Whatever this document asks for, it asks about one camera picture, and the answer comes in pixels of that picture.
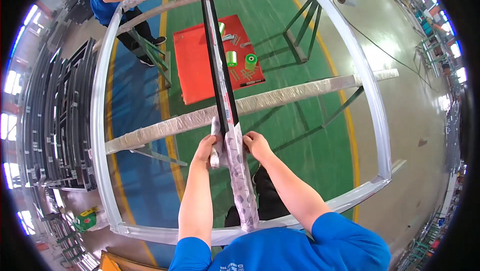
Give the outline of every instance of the wrapped metal bar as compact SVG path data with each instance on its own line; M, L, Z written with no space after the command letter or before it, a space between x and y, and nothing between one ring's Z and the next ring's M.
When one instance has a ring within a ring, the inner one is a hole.
M235 106L229 70L220 36L215 7L211 0L201 0L203 22L207 39L208 56L212 70L220 131L226 148L226 159L230 171L233 201L240 218L240 227L253 231L259 223L254 187L250 179L247 155L243 149L242 130Z
M375 74L375 79L377 81L399 76L397 69L379 70L373 73ZM235 104L237 106L238 115L243 116L263 109L282 106L310 97L319 96L321 94L359 86L362 86L362 80L357 74L338 76L252 95L235 100ZM107 154L112 154L122 150L140 148L149 142L167 136L210 125L214 116L217 116L217 109L215 106L190 112L114 138L105 143L105 150Z

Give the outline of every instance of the yellow stripe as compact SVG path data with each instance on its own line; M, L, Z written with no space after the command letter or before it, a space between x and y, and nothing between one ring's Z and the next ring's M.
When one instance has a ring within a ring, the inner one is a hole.
M295 5L297 5L298 9L302 8L302 4L298 0L293 0ZM306 11L303 11L303 17L307 15ZM314 29L314 22L310 22L309 24L310 29ZM327 58L328 65L330 66L330 70L332 71L332 74L334 76L338 76L339 73L337 72L337 69L335 68L335 65L333 64L333 60L330 57L330 53L328 53L327 46L325 45L322 37L317 31L316 34L316 39L318 43L320 44L321 50L323 51L323 54ZM345 95L345 91L341 90L338 92L340 95L340 101L345 103L347 101L347 96ZM360 167L359 167L359 158L358 158L358 148L357 148L357 141L355 140L355 131L353 130L353 121L352 121L352 116L350 114L350 109L347 107L344 110L344 115L345 115L345 121L346 121L346 129L348 132L348 138L350 140L350 152L352 155L352 165L353 165L353 187L356 188L360 185ZM357 222L358 221L358 206L355 206L353 208L353 221Z
M162 5L168 3L169 0L163 0ZM166 36L167 34L167 12L163 12L160 15L160 36ZM162 51L166 51L165 43L160 46ZM163 77L158 75L158 86L160 91L160 114L162 119L169 119L170 118L170 107L169 107L169 93L168 90L165 88L165 81ZM173 141L173 136L167 136L165 138L166 149L168 152L168 156L173 159L177 158L177 152L175 150L175 144ZM175 182L175 187L177 188L177 194L180 202L183 199L183 193L185 192L185 182L183 181L182 173L180 172L180 166L175 163L170 164L170 168L172 170L173 181Z
M113 126L112 126L113 70L115 67L115 57L117 56L118 43L119 43L119 40L115 38L115 42L113 43L112 53L110 56L110 63L108 65L108 77L106 82L106 127L107 127L108 140L113 139ZM125 208L125 212L127 213L128 221L131 224L135 224L134 215L130 210L127 197L125 196L125 192L123 191L122 178L120 177L120 172L117 164L117 156L115 155L115 153L111 154L110 159L113 167L115 181L117 183L118 191L120 193L121 202L123 204L123 207ZM148 249L147 244L142 240L140 240L140 244L142 244L143 248L145 249L145 253L147 254L150 261L152 262L152 265L158 266L157 262L155 261L155 258L153 257L152 253Z

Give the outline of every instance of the cable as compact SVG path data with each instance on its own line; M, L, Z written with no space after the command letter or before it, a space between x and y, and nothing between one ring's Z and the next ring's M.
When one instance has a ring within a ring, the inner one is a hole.
M420 77L420 79L423 80L423 82L425 82L429 88L431 88L432 90L438 92L437 90L435 90L429 82L427 82L425 79L422 78L422 76L420 76L420 71L417 72L416 70L413 70L411 67L409 67L408 65L406 65L405 63L401 62L400 60L396 59L395 57L393 57L392 55L390 55L387 51L383 50L379 45L377 45L373 40L371 40L367 35L365 35L362 31L360 31L359 29L357 29L357 27L355 27L354 25L352 25L352 23L347 20L347 18L345 17L345 15L343 15L343 13L340 11L339 7L337 6L337 4L335 3L334 0L333 1L333 5L335 5L335 7L338 9L338 11L340 12L340 14L343 16L343 18L345 19L345 21L352 27L354 28L355 30L358 31L358 33L360 33L361 35L363 35L363 37L365 37L366 39L368 39L368 41L370 41L372 44L374 44L377 48L379 48L382 52L384 52L385 54L387 54L390 58L392 58L393 60L395 60L396 62L398 62L399 64L405 66L407 69L411 70L412 72L414 72L415 74L418 75L418 77Z

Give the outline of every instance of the metal bracket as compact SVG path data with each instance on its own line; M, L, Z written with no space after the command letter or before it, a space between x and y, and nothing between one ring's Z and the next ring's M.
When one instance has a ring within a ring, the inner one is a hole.
M309 6L310 8L307 12L307 15L305 16L305 19L303 20L303 24L300 27L300 31L298 32L297 38L295 38L293 36L293 33L290 30L290 27L300 17L303 11L305 11ZM308 54L305 55L303 53L302 48L300 47L300 42L302 41L303 35L305 35L305 32L307 31L307 27L310 24L310 21L314 17L315 11L317 12L317 15L315 17L315 25L313 27L313 32L311 35ZM302 63L307 62L310 59L310 55L312 55L312 50L314 48L315 36L317 34L318 23L320 22L321 13L322 13L322 7L318 4L316 0L307 0L307 2L303 5L302 8L300 8L300 10L297 12L297 14L293 17L293 19L290 21L290 23L285 27L285 30L283 31L285 38L291 43L293 52L297 55L297 57Z
M179 166L182 166L182 167L188 166L188 164L186 162L176 160L176 159L173 159L173 158L168 157L166 155L163 155L163 154L160 154L160 153L157 153L157 152L153 151L152 150L152 143L148 143L147 145L145 145L142 148L131 149L130 152L131 153L142 154L142 155L148 156L148 157L156 159L156 160L175 163L175 164L177 164Z

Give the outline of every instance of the green tape roll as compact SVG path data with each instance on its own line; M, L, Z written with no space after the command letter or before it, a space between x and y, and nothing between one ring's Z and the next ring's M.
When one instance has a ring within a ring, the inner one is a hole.
M220 36L223 35L223 30L225 29L225 24L218 22L218 29L220 30Z
M228 51L226 53L226 65L229 68L237 66L237 52L235 51Z
M257 57L255 54L245 56L245 70L254 70L255 65L257 65Z

